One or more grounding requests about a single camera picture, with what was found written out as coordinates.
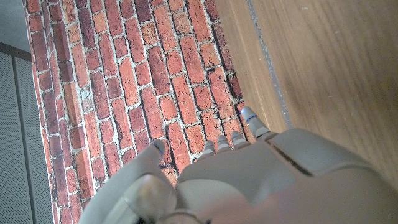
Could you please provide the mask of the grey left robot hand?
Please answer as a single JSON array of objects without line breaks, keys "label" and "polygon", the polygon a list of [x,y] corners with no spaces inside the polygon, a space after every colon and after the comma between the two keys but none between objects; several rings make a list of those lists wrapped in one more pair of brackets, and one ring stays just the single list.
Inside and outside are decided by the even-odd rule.
[{"label": "grey left robot hand", "polygon": [[256,141],[208,141],[171,184],[152,141],[115,173],[81,223],[396,223],[397,190],[371,164],[311,132],[274,133],[249,107]]}]

